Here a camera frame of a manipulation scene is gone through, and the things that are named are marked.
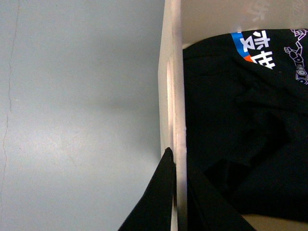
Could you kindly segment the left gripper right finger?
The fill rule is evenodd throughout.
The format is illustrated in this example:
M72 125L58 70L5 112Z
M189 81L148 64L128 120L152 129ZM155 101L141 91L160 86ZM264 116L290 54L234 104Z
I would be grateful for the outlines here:
M188 230L254 231L216 190L202 171L187 158Z

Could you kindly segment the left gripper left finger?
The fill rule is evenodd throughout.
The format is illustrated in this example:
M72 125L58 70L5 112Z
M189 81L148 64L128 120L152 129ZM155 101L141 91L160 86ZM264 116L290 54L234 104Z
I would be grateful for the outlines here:
M120 231L169 231L174 193L173 152L168 147L143 194Z

